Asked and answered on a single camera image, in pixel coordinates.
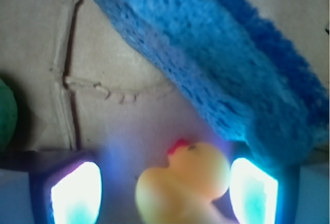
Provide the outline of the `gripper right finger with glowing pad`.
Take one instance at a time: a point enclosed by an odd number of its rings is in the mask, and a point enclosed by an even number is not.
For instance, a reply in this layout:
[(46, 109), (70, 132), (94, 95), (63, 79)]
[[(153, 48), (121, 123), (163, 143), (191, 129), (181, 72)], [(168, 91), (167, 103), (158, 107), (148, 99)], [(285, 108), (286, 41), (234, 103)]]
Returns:
[(239, 223), (329, 223), (329, 162), (267, 168), (239, 157), (229, 196)]

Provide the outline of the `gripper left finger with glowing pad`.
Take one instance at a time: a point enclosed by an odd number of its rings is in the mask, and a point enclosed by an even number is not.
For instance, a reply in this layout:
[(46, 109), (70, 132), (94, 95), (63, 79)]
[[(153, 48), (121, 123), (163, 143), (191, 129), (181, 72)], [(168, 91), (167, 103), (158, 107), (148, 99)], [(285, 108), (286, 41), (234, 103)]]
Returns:
[(96, 223), (102, 190), (86, 151), (1, 153), (1, 223)]

